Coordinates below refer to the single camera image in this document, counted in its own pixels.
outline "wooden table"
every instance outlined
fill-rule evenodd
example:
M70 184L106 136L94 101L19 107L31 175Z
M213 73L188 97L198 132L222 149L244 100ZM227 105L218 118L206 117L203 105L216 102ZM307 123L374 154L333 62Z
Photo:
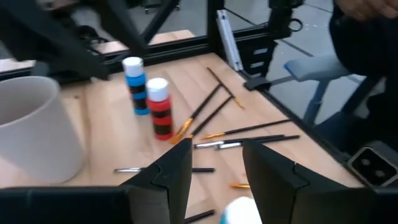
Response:
M187 31L159 34L154 43L192 37ZM117 42L104 45L103 52L124 48ZM215 54L201 55L174 62L146 67L148 78L163 77L170 82L173 116L179 127L217 85L207 71L210 67L242 101L242 110L230 101L213 121L198 135L218 133L229 129L268 123L286 117L258 92L249 92L242 86L244 80ZM118 185L132 174L113 174L113 169L144 167L155 161L173 145L154 139L150 116L136 116L123 73L114 74L110 82L96 81L63 88L62 97L85 149L83 170L64 185ZM228 94L219 91L199 115L191 130L204 120ZM258 129L230 138L263 136L268 134L301 135L300 139L267 144L289 159L348 187L361 184L337 163L317 143L294 123L285 123ZM187 216L215 208L216 216L202 223L217 223L220 213L234 198L251 196L250 190L232 189L232 182L247 182L244 175L242 149L224 151L200 149L193 153L195 167L214 167L214 174L194 174L188 201ZM0 161L0 187L43 185L29 179L23 172Z

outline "paintbrush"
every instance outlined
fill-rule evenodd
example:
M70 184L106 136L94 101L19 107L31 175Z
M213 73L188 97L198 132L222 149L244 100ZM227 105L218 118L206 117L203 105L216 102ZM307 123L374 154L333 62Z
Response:
M115 173L136 173L136 172L141 172L144 170L145 167L140 167L140 168L118 168L113 170ZM192 172L194 173L209 173L209 172L214 172L216 169L214 168L192 168Z
M212 209L212 210L209 210L207 212L203 212L201 214L194 215L192 217L186 218L184 220L184 224L189 224L189 223L193 223L193 222L202 220L204 218L207 218L207 217L210 217L210 216L214 215L215 213L216 213L216 210Z
M213 77L218 81L218 83L220 83L224 87L224 89L228 92L228 94L234 98L235 103L240 108L244 109L244 106L242 105L242 103L236 98L236 96L231 92L231 90L229 90L229 88L220 80L220 78L218 78L216 73L213 72L212 69L209 67L207 67L207 70L213 75Z
M268 126L282 124L282 123L286 123L286 122L289 122L289 121L290 121L290 119L285 119L285 120L282 120L282 121L275 121L275 122L271 122L271 123L259 124L259 125L250 126L250 127L246 127L246 128L239 128L239 129L235 129L235 130L225 131L225 132L222 132L222 133L211 134L209 136L206 136L206 137L202 138L201 140L217 138L217 137L221 137L221 136L228 135L228 134L241 133L241 132L244 132L244 131L250 131L250 130L258 129L258 128L265 128L265 127L268 127Z
M228 99L226 99L221 105L219 105L219 107L217 107L217 109L215 109L212 114L210 114L201 124L199 124L199 126L192 131L192 133L189 135L188 138L192 139L193 137L195 137L210 121L211 119L213 119L216 114L223 109L223 107L232 99L233 97L230 96L228 97Z
M284 137L284 134L276 134L272 136L259 136L259 137L254 137L254 138L240 138L240 139L228 139L224 141L217 141L217 142L206 142L206 143L201 143L201 144L194 144L193 149L203 149L206 147L213 147L217 145L222 145L222 144L230 144L230 143L237 143L237 142L243 142L244 140L247 139L252 139L252 140L263 140L263 139L272 139L272 138L279 138L279 137Z
M175 134L175 136L171 139L172 144L177 144L183 135L188 131L188 128L191 126L193 120L198 116L198 114L202 111L202 109L206 106L206 104L211 100L211 98L216 94L216 92L222 87L222 84L218 84L216 88L203 100L203 102L199 105L199 107L192 113L191 117L187 119L186 122L181 126L179 131Z
M233 188L244 188L244 189L250 189L250 185L249 184L242 184L242 183L232 183L229 185L230 187Z
M295 135L295 136L284 136L284 137L277 137L277 138L271 138L271 139L262 139L262 140L257 140L258 143L264 144L264 143L270 143L270 142L277 142L277 141L286 141L286 140L291 140L291 139L298 139L300 136ZM243 142L236 142L236 143L229 143L229 144L222 144L222 145L217 145L216 150L220 149L229 149L232 147L239 147L242 146Z

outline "white bottle cap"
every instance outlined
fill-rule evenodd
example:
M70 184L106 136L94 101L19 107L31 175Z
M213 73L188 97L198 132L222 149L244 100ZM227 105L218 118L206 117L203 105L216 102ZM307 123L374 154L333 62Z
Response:
M169 97L169 83L164 78L153 78L147 82L148 98L154 102L161 102Z
M128 57L122 61L124 73L129 77L138 77L144 73L142 58Z

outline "black paintbrush handle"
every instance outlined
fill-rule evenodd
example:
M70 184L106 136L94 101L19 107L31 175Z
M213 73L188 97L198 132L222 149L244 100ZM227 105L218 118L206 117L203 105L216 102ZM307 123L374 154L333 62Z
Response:
M276 134L276 135L271 135L271 136L259 136L259 137L255 137L255 138L241 138L241 139L229 139L229 140L225 140L224 144L229 144L229 143L237 143L237 142L243 142L244 140L247 139L252 139L252 140L265 140L265 139L273 139L273 138L280 138L280 137L284 137L284 134Z
M203 213L201 213L201 214L194 215L194 216L192 216L192 217L186 218L186 219L184 220L184 223L185 223L185 224L193 223L193 222L202 220L202 219L204 219L204 218L210 217L210 216L214 215L215 213L216 213L216 210L212 209L212 210L210 210L210 211L203 212Z
M229 100L231 100L233 97L230 96L228 97L228 99L226 99L224 101L224 103L222 103L221 105L219 105L219 107L217 107L216 110L214 110L214 112L212 112L212 114L210 114L201 124L199 124L199 126L191 133L192 136L196 136L205 126L207 123L209 123L209 121L211 121L211 119L214 118L214 116L216 116L216 114L223 109L223 107L228 103Z
M220 89L221 87L222 87L222 84L218 84L216 86L216 88L214 88L214 90L211 91L211 93L206 97L205 100L203 100L203 102L199 105L199 107L195 110L195 112L193 112L193 114L191 115L192 119L195 119L198 116L200 111L206 106L206 104L212 99L212 97L216 94L218 89Z
M192 168L192 172L214 172L214 168Z
M259 124L259 125L255 125L255 126L251 126L251 127L246 127L246 128L239 128L239 129L235 129L235 130L230 130L230 131L225 131L224 134L235 134L235 133L240 133L243 131L250 131L253 129L257 129L257 128L265 128L268 126L272 126L272 125L277 125L277 124L282 124L282 123L286 123L289 122L290 119L285 119L282 121L275 121L275 122L271 122L271 123L266 123L266 124Z
M235 95L231 92L231 90L229 90L229 88L228 88L226 85L224 85L224 83L220 80L220 78L218 78L218 76L216 75L216 73L213 72L212 69L209 68L209 67L207 68L207 70L209 70L209 72L211 73L211 75L218 81L218 83L221 84L221 85L224 87L224 89L228 92L228 94L229 94L230 96L232 96L233 98L235 98Z
M280 138L272 138L272 139L265 139L265 140L258 140L259 143L264 144L264 143L270 143L270 142L277 142L277 141L286 141L286 140L291 140L291 139L298 139L300 136L295 135L295 136L285 136L285 137L280 137Z

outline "gray floor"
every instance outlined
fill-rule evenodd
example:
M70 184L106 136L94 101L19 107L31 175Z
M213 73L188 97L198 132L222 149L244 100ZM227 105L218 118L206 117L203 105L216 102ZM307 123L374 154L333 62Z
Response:
M293 36L285 39L286 43L279 41L272 61L269 78L271 80L286 77L289 74L283 69L283 64L289 60L308 57L307 55L332 54L333 46L328 34L328 20L333 10L332 0L306 0L305 5L295 10L294 16L304 23L304 28ZM206 1L181 0L181 11L175 11L165 22L160 32L188 29L195 35L205 35L206 31ZM266 22L270 10L265 0L227 0L226 7L249 21L260 24ZM150 14L145 14L143 8L131 9L131 17L140 30L143 30L153 18L156 9L151 9ZM98 27L98 18L90 9L80 9L73 17L80 24ZM229 19L234 30L250 27L250 23L229 14ZM112 39L107 33L99 30L99 34ZM7 56L1 50L0 58ZM335 80L329 86L317 122L321 122L337 112L354 92L362 77L353 75ZM288 82L271 88L271 93L288 106L294 113L303 116L310 101L316 82Z

